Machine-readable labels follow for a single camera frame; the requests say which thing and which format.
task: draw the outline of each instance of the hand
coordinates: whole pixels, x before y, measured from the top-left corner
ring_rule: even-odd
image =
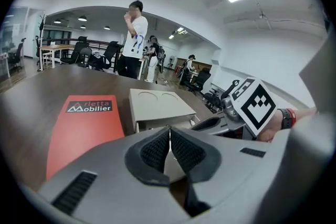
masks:
[[[127,13],[124,15],[124,19],[125,19],[125,22],[126,22],[126,23],[130,23],[130,22],[131,22],[131,15],[127,12]]]
[[[272,119],[266,124],[265,128],[258,135],[258,141],[271,142],[275,134],[281,130],[282,112],[277,110]]]

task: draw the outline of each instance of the round ceiling lamp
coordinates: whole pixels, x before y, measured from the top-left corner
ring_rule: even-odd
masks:
[[[82,22],[86,22],[87,21],[87,19],[86,19],[86,17],[84,15],[80,16],[78,19],[81,20]]]

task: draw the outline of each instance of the brown tabletop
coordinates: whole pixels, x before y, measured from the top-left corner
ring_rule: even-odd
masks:
[[[59,45],[42,46],[40,47],[40,49],[41,50],[64,50],[64,49],[72,49],[74,47],[75,47],[74,45],[59,44]]]
[[[125,135],[134,133],[130,89],[176,92],[200,120],[213,114],[192,93],[76,66],[48,69],[0,95],[1,150],[18,180],[38,190],[57,116],[69,95],[115,95]]]

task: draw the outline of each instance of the floor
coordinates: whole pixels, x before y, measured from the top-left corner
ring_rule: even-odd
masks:
[[[7,91],[12,88],[17,83],[20,83],[25,78],[31,78],[38,74],[39,66],[36,65],[37,60],[31,58],[23,58],[23,68],[19,71],[11,71],[11,78],[7,78],[7,75],[0,77],[0,93]],[[45,66],[45,69],[51,68],[51,65]],[[141,80],[147,77],[148,69],[145,69]],[[180,85],[179,79],[176,77],[175,71],[173,69],[164,68],[163,73],[156,71],[155,77],[157,77],[157,82],[160,85],[164,85],[173,89],[186,90],[186,86]],[[202,99],[200,93],[196,94],[196,97]]]

